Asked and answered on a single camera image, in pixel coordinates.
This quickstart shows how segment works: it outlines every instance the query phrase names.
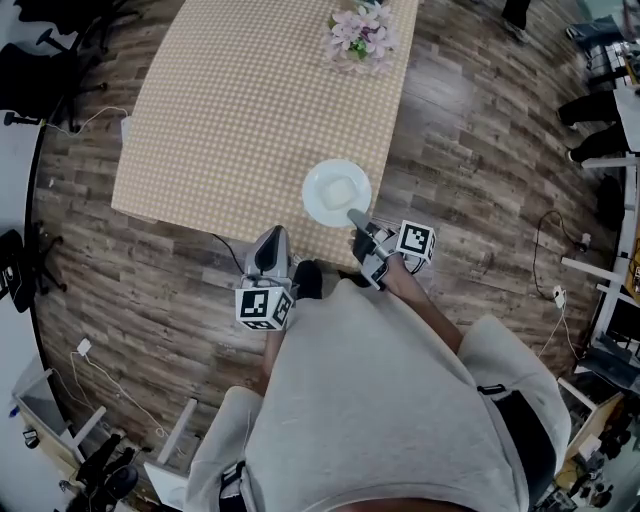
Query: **black and white marker cube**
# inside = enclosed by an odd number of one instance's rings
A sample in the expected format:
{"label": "black and white marker cube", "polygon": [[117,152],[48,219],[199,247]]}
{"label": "black and white marker cube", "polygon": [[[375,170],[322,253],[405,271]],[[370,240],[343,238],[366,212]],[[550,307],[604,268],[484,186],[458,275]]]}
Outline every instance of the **black and white marker cube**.
{"label": "black and white marker cube", "polygon": [[428,265],[433,258],[435,245],[436,232],[433,228],[408,220],[402,221],[396,251],[422,258]]}
{"label": "black and white marker cube", "polygon": [[254,331],[281,331],[292,306],[282,286],[236,290],[236,320]]}

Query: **black office chair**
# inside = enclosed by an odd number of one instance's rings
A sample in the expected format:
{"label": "black office chair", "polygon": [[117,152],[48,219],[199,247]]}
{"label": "black office chair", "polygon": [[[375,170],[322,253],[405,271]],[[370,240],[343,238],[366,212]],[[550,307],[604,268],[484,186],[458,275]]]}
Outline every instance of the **black office chair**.
{"label": "black office chair", "polygon": [[121,10],[127,0],[16,0],[21,8],[20,21],[53,23],[62,35],[77,32],[90,46],[92,37],[100,31],[100,48],[106,53],[105,41],[111,23],[125,16],[140,16],[138,11]]}
{"label": "black office chair", "polygon": [[59,283],[46,265],[51,250],[63,243],[62,237],[53,238],[44,250],[40,249],[42,238],[49,237],[42,230],[41,222],[31,227],[24,245],[22,237],[14,229],[0,236],[0,298],[9,294],[19,313],[26,311],[33,303],[36,285],[41,295],[49,293],[44,278],[59,290],[67,291],[67,285]]}
{"label": "black office chair", "polygon": [[[58,48],[57,42],[52,44],[50,39],[50,31],[47,31],[41,42]],[[58,124],[62,107],[65,107],[69,131],[77,131],[75,97],[93,90],[105,90],[107,84],[82,89],[82,79],[99,59],[91,58],[80,68],[76,49],[62,47],[62,50],[54,56],[33,55],[14,44],[7,44],[0,50],[0,69],[6,70],[5,79],[0,80],[0,110],[13,111],[5,115],[6,126],[38,124],[42,119]]]}

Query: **power outlet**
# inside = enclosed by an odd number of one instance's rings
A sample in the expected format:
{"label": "power outlet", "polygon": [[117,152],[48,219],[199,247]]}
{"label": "power outlet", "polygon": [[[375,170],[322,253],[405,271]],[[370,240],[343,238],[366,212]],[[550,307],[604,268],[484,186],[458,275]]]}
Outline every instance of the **power outlet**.
{"label": "power outlet", "polygon": [[559,284],[553,287],[553,300],[555,301],[558,309],[562,309],[564,307],[564,291]]}

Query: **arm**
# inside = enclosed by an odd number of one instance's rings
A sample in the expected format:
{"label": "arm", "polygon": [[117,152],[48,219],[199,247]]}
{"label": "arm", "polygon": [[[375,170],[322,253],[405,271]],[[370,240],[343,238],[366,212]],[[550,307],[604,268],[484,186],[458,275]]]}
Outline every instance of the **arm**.
{"label": "arm", "polygon": [[267,333],[267,340],[264,346],[264,358],[262,359],[262,372],[254,388],[254,391],[262,396],[267,392],[271,371],[273,370],[273,365],[276,362],[278,352],[280,352],[280,347],[284,341],[284,334],[284,330],[269,331]]}
{"label": "arm", "polygon": [[399,254],[391,256],[387,264],[389,270],[382,280],[389,291],[413,309],[457,354],[462,343],[462,334],[458,328],[431,302],[420,283],[404,266]]}

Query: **white plate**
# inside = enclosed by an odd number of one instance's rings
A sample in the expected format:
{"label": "white plate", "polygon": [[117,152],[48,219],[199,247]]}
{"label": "white plate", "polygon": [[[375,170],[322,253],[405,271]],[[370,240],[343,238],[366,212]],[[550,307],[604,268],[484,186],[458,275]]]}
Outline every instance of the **white plate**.
{"label": "white plate", "polygon": [[325,160],[307,174],[302,185],[302,201],[305,210],[320,224],[331,228],[351,226],[347,212],[351,208],[362,212],[369,209],[371,183],[353,162]]}

